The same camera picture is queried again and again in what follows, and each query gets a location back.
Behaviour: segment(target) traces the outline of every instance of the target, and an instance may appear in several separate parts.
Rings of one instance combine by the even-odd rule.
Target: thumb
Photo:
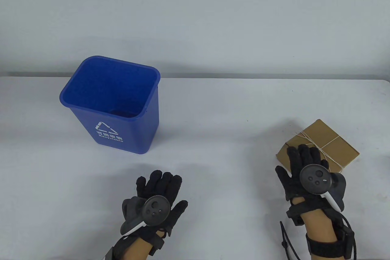
[[[283,187],[287,186],[288,182],[290,182],[291,178],[287,171],[282,166],[277,166],[275,168],[276,174],[278,175],[278,178],[280,182],[282,183]]]
[[[175,226],[179,217],[183,214],[185,209],[188,206],[188,202],[186,200],[182,200],[173,207],[170,211],[168,218],[165,220],[164,225],[166,226],[166,230],[168,231],[168,235],[170,236],[171,229]]]

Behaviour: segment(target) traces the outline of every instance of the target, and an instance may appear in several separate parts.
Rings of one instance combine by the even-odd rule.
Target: gloved hand
[[[295,197],[314,198],[319,197],[307,192],[300,181],[299,174],[301,170],[308,164],[320,164],[326,169],[329,169],[327,160],[321,160],[321,155],[317,147],[309,148],[305,144],[295,147],[288,147],[287,154],[290,158],[291,178],[287,171],[282,166],[275,168],[279,180],[286,192],[286,200],[292,200]]]
[[[179,193],[181,182],[182,179],[178,175],[173,176],[169,172],[163,174],[160,170],[156,170],[151,173],[149,181],[147,183],[146,179],[143,176],[137,179],[137,196],[144,199],[149,199],[152,196],[161,195],[169,201],[170,206],[172,207],[173,202],[175,201],[177,194]],[[122,204],[125,222],[121,226],[121,235],[129,231],[127,221],[127,204],[129,200],[130,199],[124,200]],[[167,219],[163,221],[162,224],[158,226],[141,227],[135,232],[133,232],[131,235],[137,236],[144,241],[152,244],[154,247],[157,247],[157,249],[160,249],[163,244],[163,240],[161,240],[156,235],[156,232],[163,231],[165,234],[162,238],[165,238],[166,234],[170,236],[172,228],[176,224],[181,214],[185,211],[187,206],[188,202],[186,200],[180,201],[175,207],[173,207]],[[152,249],[151,255],[153,255],[155,250],[156,249]]]
[[[287,211],[287,216],[291,218],[295,225],[303,225],[301,218],[302,213],[306,213],[316,209],[322,209],[330,219],[339,218],[337,212],[333,210],[326,199],[320,195],[314,195],[306,191],[300,181],[301,170],[308,164],[320,164],[326,169],[329,169],[327,160],[321,160],[318,148],[309,148],[305,144],[295,147],[288,147],[287,154],[290,158],[291,177],[282,166],[277,166],[275,171],[283,185],[286,193],[286,200],[290,201],[292,206]],[[292,200],[297,197],[304,197],[305,201],[297,205],[293,205]]]

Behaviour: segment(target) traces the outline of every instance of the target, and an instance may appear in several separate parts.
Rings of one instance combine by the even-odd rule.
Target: twine string
[[[297,134],[298,137],[302,137],[302,138],[305,138],[307,140],[309,140],[310,143],[306,144],[306,145],[314,145],[315,147],[318,148],[318,150],[324,155],[325,159],[330,159],[331,161],[333,161],[335,164],[337,164],[340,168],[341,168],[341,171],[344,169],[344,167],[339,164],[337,161],[335,161],[333,158],[331,158],[329,156],[329,154],[327,154],[325,151],[323,151],[323,148],[330,144],[330,142],[333,142],[334,140],[336,140],[337,138],[339,138],[340,136],[337,136],[335,139],[332,139],[331,141],[329,141],[328,143],[326,143],[323,147],[319,147],[305,132],[300,132],[299,134]]]

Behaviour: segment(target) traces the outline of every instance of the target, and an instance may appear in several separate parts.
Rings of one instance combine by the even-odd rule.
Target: white wall
[[[387,74],[390,0],[0,0],[0,69]]]

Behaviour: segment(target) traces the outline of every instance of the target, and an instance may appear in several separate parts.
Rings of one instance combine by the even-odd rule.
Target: cardboard package
[[[318,147],[321,153],[321,159],[326,159],[329,162],[329,170],[333,173],[340,173],[343,168],[359,155],[356,149],[318,119],[302,132],[288,140],[278,154],[276,154],[277,159],[288,171],[291,170],[287,148],[289,146],[298,147],[300,144],[306,144],[308,147]]]

